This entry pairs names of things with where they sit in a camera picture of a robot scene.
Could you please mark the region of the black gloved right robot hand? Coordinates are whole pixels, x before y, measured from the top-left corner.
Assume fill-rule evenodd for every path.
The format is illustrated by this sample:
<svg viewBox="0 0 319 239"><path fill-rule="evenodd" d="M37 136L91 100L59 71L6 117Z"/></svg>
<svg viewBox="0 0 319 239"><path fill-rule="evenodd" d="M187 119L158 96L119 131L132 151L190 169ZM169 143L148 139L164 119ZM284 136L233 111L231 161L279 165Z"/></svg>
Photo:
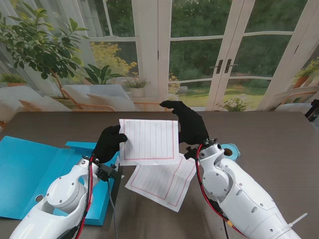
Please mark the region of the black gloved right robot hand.
<svg viewBox="0 0 319 239"><path fill-rule="evenodd" d="M209 139L209 134L202 117L186 106L182 101L163 101L161 107L172 109L172 113L178 117L180 132L179 143L188 145L202 144Z"/></svg>

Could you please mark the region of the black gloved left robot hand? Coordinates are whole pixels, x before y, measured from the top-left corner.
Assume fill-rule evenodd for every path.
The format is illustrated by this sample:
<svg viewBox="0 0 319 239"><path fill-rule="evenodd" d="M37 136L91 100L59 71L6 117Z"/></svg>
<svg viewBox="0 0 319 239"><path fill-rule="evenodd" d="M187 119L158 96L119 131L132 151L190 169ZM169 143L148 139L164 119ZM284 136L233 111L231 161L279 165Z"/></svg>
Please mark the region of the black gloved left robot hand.
<svg viewBox="0 0 319 239"><path fill-rule="evenodd" d="M125 134L119 133L120 128L120 125L109 126L102 131L92 152L100 163L109 162L120 150L120 143L128 140Z"/></svg>

